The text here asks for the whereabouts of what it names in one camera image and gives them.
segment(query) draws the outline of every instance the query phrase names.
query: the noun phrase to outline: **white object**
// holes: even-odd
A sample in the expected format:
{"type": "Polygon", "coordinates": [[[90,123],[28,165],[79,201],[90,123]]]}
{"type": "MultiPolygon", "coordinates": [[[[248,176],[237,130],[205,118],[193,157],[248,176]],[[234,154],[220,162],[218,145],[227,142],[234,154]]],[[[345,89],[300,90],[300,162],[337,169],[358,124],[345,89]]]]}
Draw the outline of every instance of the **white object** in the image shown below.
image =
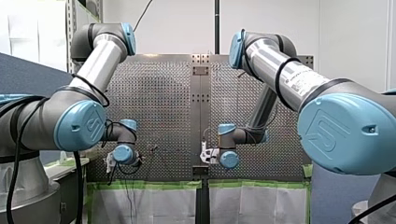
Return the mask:
{"type": "Polygon", "coordinates": [[[116,161],[114,160],[112,151],[107,153],[107,157],[105,159],[105,163],[106,163],[106,173],[108,174],[116,166],[116,161]]]}
{"type": "MultiPolygon", "coordinates": [[[[68,158],[68,161],[73,161],[74,158],[68,158]]],[[[81,166],[84,166],[90,162],[88,158],[81,158],[81,166]]],[[[59,163],[55,163],[51,166],[45,166],[44,170],[46,171],[47,177],[49,180],[57,180],[62,178],[63,176],[68,175],[69,173],[76,170],[76,165],[61,165],[59,163]]]]}
{"type": "Polygon", "coordinates": [[[61,151],[61,155],[59,156],[59,164],[63,164],[67,160],[67,155],[65,151],[61,151]]]}
{"type": "Polygon", "coordinates": [[[307,189],[243,186],[210,188],[211,223],[305,224],[307,189]]]}
{"type": "Polygon", "coordinates": [[[218,148],[206,148],[206,141],[201,143],[201,161],[209,164],[218,164],[219,160],[219,149],[218,148]]]}

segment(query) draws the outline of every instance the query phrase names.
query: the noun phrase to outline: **green tape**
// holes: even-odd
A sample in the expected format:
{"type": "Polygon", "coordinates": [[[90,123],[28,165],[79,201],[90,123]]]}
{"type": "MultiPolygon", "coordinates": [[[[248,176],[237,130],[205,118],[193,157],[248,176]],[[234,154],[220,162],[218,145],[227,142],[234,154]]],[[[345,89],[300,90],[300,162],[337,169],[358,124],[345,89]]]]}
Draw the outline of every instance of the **green tape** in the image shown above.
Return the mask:
{"type": "Polygon", "coordinates": [[[310,183],[305,182],[280,182],[280,181],[265,181],[265,180],[209,180],[210,188],[239,188],[246,187],[266,187],[274,189],[307,189],[310,183]]]}
{"type": "Polygon", "coordinates": [[[303,165],[304,176],[305,178],[310,178],[312,176],[312,170],[314,166],[312,164],[303,165]]]}
{"type": "Polygon", "coordinates": [[[92,190],[101,189],[200,189],[201,181],[180,182],[150,182],[143,180],[115,180],[109,186],[104,182],[88,183],[87,188],[92,190]]]}

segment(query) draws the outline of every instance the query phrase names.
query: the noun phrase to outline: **pegboard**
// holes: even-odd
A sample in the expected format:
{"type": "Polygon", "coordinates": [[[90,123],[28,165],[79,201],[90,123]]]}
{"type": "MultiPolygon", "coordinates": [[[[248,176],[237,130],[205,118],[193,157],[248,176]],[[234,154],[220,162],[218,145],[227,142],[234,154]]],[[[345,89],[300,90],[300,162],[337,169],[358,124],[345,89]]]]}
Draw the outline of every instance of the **pegboard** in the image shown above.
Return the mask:
{"type": "MultiPolygon", "coordinates": [[[[159,181],[191,180],[191,59],[190,55],[129,57],[120,64],[106,93],[112,120],[135,119],[135,148],[146,159],[133,176],[115,178],[159,181]]],[[[90,181],[107,180],[101,160],[116,143],[97,148],[99,160],[88,167],[90,181]]]]}
{"type": "MultiPolygon", "coordinates": [[[[312,56],[300,56],[302,63],[312,67],[312,56]]],[[[218,143],[217,127],[221,123],[235,123],[245,127],[254,106],[259,99],[261,83],[249,75],[241,75],[228,65],[227,56],[211,57],[211,106],[209,143],[218,143]]],[[[281,103],[273,110],[269,119],[274,121],[268,127],[269,140],[258,145],[239,145],[236,152],[240,163],[233,170],[220,165],[209,167],[209,178],[248,178],[270,180],[302,180],[303,164],[310,163],[300,145],[297,134],[297,113],[288,110],[281,103]]]]}
{"type": "MultiPolygon", "coordinates": [[[[300,59],[312,66],[311,56],[300,59]]],[[[136,55],[118,66],[106,93],[111,102],[107,115],[114,121],[137,120],[135,146],[146,159],[135,175],[116,172],[115,178],[192,180],[192,166],[202,164],[204,130],[209,128],[208,146],[215,147],[220,123],[245,126],[263,84],[248,75],[238,78],[241,71],[227,62],[227,56],[219,55],[136,55]],[[204,63],[197,62],[198,56],[204,63]]],[[[209,178],[302,180],[302,165],[310,160],[300,146],[296,122],[297,114],[279,104],[269,141],[238,146],[239,166],[226,171],[211,165],[209,178]]],[[[107,143],[95,150],[98,160],[89,164],[89,181],[108,180],[102,159],[115,146],[107,143]]],[[[132,171],[128,166],[124,170],[132,171]]]]}

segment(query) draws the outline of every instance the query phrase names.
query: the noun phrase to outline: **metal frame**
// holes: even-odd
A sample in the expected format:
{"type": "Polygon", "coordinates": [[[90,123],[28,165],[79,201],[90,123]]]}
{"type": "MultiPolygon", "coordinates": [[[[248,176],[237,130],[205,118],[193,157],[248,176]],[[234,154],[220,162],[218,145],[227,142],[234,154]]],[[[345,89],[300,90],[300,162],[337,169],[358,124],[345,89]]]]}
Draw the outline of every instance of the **metal frame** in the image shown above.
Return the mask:
{"type": "Polygon", "coordinates": [[[66,39],[67,39],[67,72],[74,73],[75,65],[71,59],[70,49],[72,46],[73,34],[77,30],[77,13],[75,0],[66,2],[66,39]]]}
{"type": "MultiPolygon", "coordinates": [[[[312,56],[300,56],[300,59],[303,63],[312,67],[312,56]]],[[[204,130],[207,128],[211,130],[211,132],[207,132],[207,136],[205,137],[209,144],[208,147],[213,147],[217,142],[217,126],[211,127],[211,125],[213,125],[213,108],[222,105],[216,105],[218,102],[214,102],[214,99],[216,100],[217,97],[216,94],[214,94],[216,93],[214,88],[217,86],[214,86],[212,82],[216,81],[213,78],[227,78],[215,77],[217,72],[221,71],[221,69],[230,69],[226,62],[227,56],[225,55],[136,55],[128,58],[124,63],[119,65],[119,68],[108,86],[107,96],[112,102],[112,105],[108,108],[107,114],[113,120],[125,118],[136,119],[138,121],[136,148],[143,155],[151,157],[151,159],[147,159],[145,164],[135,175],[126,176],[116,173],[115,178],[154,181],[201,180],[202,187],[197,190],[196,194],[195,223],[197,224],[210,223],[208,179],[252,178],[302,181],[304,180],[302,165],[311,163],[311,160],[304,154],[304,151],[297,147],[297,145],[299,146],[299,141],[295,129],[289,129],[289,131],[294,132],[292,138],[292,143],[294,145],[291,146],[291,144],[286,144],[281,147],[291,146],[290,151],[292,151],[292,153],[296,153],[295,150],[301,150],[301,152],[299,151],[298,153],[300,153],[299,157],[302,157],[302,160],[299,161],[298,165],[283,164],[283,166],[273,167],[273,169],[277,169],[279,167],[285,168],[289,165],[293,165],[295,167],[294,169],[298,170],[294,174],[285,175],[285,173],[282,173],[273,176],[265,174],[244,175],[240,170],[235,170],[228,171],[230,174],[229,176],[217,175],[217,172],[221,169],[220,167],[216,165],[208,166],[206,163],[201,162],[199,155],[201,152],[201,140],[203,139],[204,130]],[[146,113],[142,112],[145,109],[149,109],[148,106],[153,105],[156,105],[152,112],[156,114],[155,118],[148,115],[147,111],[146,113]],[[175,123],[175,126],[172,126],[172,128],[167,128],[168,126],[161,127],[158,125],[158,120],[156,119],[163,119],[164,125],[169,122],[175,123]],[[173,133],[175,129],[178,128],[182,128],[183,133],[173,133]],[[157,146],[159,149],[150,152],[150,146],[157,146]],[[179,149],[189,148],[190,151],[163,151],[164,147],[179,147],[179,149]]],[[[231,69],[226,70],[226,72],[228,71],[232,72],[232,74],[227,75],[229,78],[237,78],[240,72],[231,69]]],[[[231,94],[231,92],[233,92],[233,94],[242,94],[246,97],[247,92],[251,94],[253,89],[255,90],[253,91],[253,95],[255,95],[254,92],[257,92],[257,94],[261,92],[260,85],[262,84],[260,84],[259,81],[248,75],[243,77],[243,79],[254,83],[249,84],[250,86],[246,86],[247,89],[250,89],[249,91],[233,88],[230,92],[226,93],[231,94]]],[[[240,103],[242,104],[241,106],[255,105],[256,99],[252,97],[251,99],[248,98],[248,102],[240,103]]],[[[279,105],[279,110],[281,111],[280,116],[289,116],[289,112],[285,112],[287,109],[283,105],[279,105]]],[[[249,109],[245,109],[241,113],[237,113],[236,116],[245,117],[245,120],[248,120],[250,113],[251,111],[249,109]]],[[[283,121],[295,123],[296,115],[294,115],[294,119],[285,119],[283,121]]],[[[274,137],[276,137],[277,134],[282,133],[274,133],[274,136],[272,136],[273,139],[271,139],[270,136],[270,141],[274,141],[274,137]]],[[[279,141],[275,141],[269,146],[273,146],[274,144],[279,144],[279,141]]],[[[104,149],[96,149],[96,153],[99,154],[98,156],[101,159],[105,158],[107,152],[112,150],[113,147],[113,144],[109,143],[104,149]]],[[[245,150],[247,153],[257,153],[258,150],[260,151],[262,148],[241,146],[241,150],[245,150]]],[[[254,165],[257,167],[264,166],[264,164],[260,162],[254,165]]],[[[127,172],[131,172],[131,169],[133,168],[124,167],[124,170],[127,172]]],[[[107,177],[103,176],[105,172],[106,166],[102,160],[93,161],[88,166],[88,180],[106,181],[107,177]]]]}

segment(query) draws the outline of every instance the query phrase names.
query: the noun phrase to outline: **black cable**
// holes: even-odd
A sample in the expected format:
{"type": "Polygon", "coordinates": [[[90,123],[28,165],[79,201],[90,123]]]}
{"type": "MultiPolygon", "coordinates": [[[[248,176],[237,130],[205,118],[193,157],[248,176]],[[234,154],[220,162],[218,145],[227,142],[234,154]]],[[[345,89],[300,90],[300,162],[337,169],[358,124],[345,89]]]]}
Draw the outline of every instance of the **black cable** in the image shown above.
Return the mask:
{"type": "Polygon", "coordinates": [[[137,165],[137,166],[136,166],[136,169],[135,169],[134,171],[132,171],[131,173],[127,173],[127,172],[123,171],[123,170],[121,169],[120,164],[119,164],[118,162],[116,163],[116,166],[117,166],[117,168],[119,168],[119,171],[120,171],[123,175],[134,175],[134,174],[136,174],[137,171],[139,171],[140,167],[142,166],[142,162],[140,161],[140,162],[139,162],[139,165],[137,165]]]}
{"type": "Polygon", "coordinates": [[[79,154],[77,151],[73,152],[76,161],[76,168],[77,168],[77,178],[78,178],[78,207],[77,207],[77,217],[76,223],[82,223],[82,207],[84,205],[84,180],[82,177],[82,166],[81,160],[79,159],[79,154]]]}
{"type": "Polygon", "coordinates": [[[368,215],[372,214],[376,210],[384,207],[385,205],[393,203],[395,201],[396,201],[396,194],[387,198],[386,200],[384,200],[380,203],[377,203],[376,205],[374,205],[373,207],[370,207],[366,211],[360,213],[358,216],[356,216],[352,220],[350,220],[350,222],[348,222],[348,224],[358,224],[362,218],[367,217],[368,215]]]}
{"type": "Polygon", "coordinates": [[[0,118],[3,117],[8,111],[11,109],[17,107],[18,105],[25,105],[28,103],[32,103],[33,101],[39,101],[43,99],[44,96],[26,96],[21,99],[18,99],[16,101],[12,101],[4,106],[1,107],[0,109],[0,118]]]}
{"type": "Polygon", "coordinates": [[[145,10],[143,11],[142,15],[140,16],[139,20],[137,21],[136,25],[134,26],[134,32],[136,31],[137,26],[139,26],[139,23],[142,20],[143,16],[146,14],[146,11],[148,10],[149,5],[151,4],[151,2],[152,2],[152,0],[149,0],[148,4],[146,5],[145,10]]]}
{"type": "Polygon", "coordinates": [[[129,206],[130,206],[129,215],[130,215],[130,217],[131,217],[131,224],[133,224],[133,222],[132,222],[132,216],[133,216],[134,212],[133,212],[133,207],[132,207],[132,200],[131,200],[131,198],[129,197],[129,190],[128,190],[128,184],[126,183],[126,179],[124,179],[124,184],[125,184],[125,190],[126,190],[126,197],[127,197],[128,201],[129,201],[129,206]]]}
{"type": "Polygon", "coordinates": [[[83,81],[85,84],[87,84],[91,89],[95,90],[97,93],[99,93],[103,99],[106,101],[106,104],[102,104],[103,107],[108,107],[110,106],[110,101],[108,100],[108,98],[105,96],[105,94],[100,91],[97,87],[95,87],[93,84],[91,84],[90,81],[88,81],[85,77],[81,77],[77,74],[72,74],[72,77],[76,77],[78,79],[80,79],[81,81],[83,81]]]}
{"type": "Polygon", "coordinates": [[[285,62],[283,62],[279,68],[276,71],[276,76],[275,76],[275,90],[276,90],[276,95],[279,98],[280,102],[282,102],[282,104],[287,107],[288,109],[294,111],[291,106],[288,104],[288,102],[286,102],[285,98],[283,98],[282,93],[280,92],[280,85],[279,85],[279,81],[280,81],[280,75],[282,74],[282,70],[286,67],[286,65],[288,63],[291,62],[298,62],[300,63],[300,60],[298,58],[288,58],[285,62]]]}
{"type": "Polygon", "coordinates": [[[23,121],[21,125],[21,130],[20,133],[18,134],[17,138],[17,144],[16,144],[16,149],[15,149],[15,161],[14,161],[14,170],[12,172],[12,177],[11,177],[11,183],[9,185],[8,189],[8,195],[7,195],[7,204],[6,204],[6,209],[7,209],[7,222],[8,224],[14,224],[14,219],[12,217],[12,198],[14,196],[14,190],[15,190],[15,185],[17,183],[17,177],[18,177],[18,171],[20,169],[20,158],[21,158],[21,145],[22,145],[22,137],[23,137],[23,132],[29,122],[29,120],[32,118],[32,116],[35,114],[35,112],[48,100],[48,98],[43,98],[41,97],[41,100],[37,103],[35,108],[30,112],[30,114],[26,117],[26,119],[23,121]]]}

